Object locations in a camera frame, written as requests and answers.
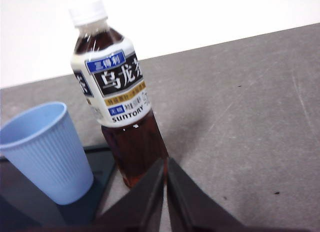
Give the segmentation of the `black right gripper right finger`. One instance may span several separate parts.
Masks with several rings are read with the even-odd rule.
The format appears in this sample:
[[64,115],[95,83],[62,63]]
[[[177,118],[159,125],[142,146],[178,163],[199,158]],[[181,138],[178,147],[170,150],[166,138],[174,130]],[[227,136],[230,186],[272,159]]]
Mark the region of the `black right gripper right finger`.
[[173,158],[167,159],[167,203],[173,231],[248,231],[204,193]]

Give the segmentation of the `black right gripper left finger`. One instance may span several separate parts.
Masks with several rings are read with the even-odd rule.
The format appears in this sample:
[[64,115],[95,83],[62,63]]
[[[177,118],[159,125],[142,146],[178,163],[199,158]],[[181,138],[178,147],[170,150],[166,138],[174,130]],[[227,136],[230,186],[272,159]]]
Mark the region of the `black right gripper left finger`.
[[165,160],[158,159],[123,198],[82,231],[159,231],[164,169]]

